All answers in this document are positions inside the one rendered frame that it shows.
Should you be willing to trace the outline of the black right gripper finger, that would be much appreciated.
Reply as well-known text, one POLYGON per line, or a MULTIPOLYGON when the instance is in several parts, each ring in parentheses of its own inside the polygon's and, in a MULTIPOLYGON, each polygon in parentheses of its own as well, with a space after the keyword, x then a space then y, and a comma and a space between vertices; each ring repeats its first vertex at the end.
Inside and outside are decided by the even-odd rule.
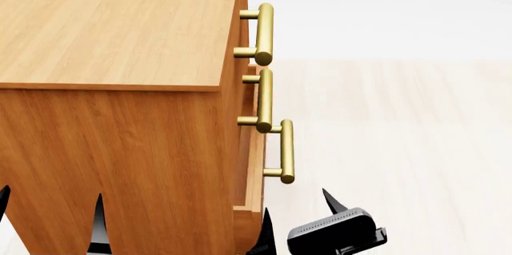
POLYGON ((348 210, 343 204, 335 199, 326 189, 322 190, 323 196, 326 199, 326 204, 329 206, 331 213, 343 213, 348 210))
POLYGON ((265 209, 261 231, 254 246, 254 255, 277 255, 273 225, 268 209, 265 209))

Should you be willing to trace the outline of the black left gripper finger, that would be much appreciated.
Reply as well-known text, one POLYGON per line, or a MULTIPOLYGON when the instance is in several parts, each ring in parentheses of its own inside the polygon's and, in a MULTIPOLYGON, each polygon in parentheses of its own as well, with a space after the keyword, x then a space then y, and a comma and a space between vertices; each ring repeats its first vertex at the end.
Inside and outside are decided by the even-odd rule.
POLYGON ((8 185, 5 185, 2 189, 0 189, 0 221, 3 219, 3 216, 6 212, 10 198, 10 191, 11 189, 8 185))
POLYGON ((106 230, 106 220, 103 208, 102 195, 98 195, 98 199, 95 205, 94 211, 94 222, 93 229, 91 234, 91 244, 109 244, 110 241, 108 239, 107 230, 106 230))

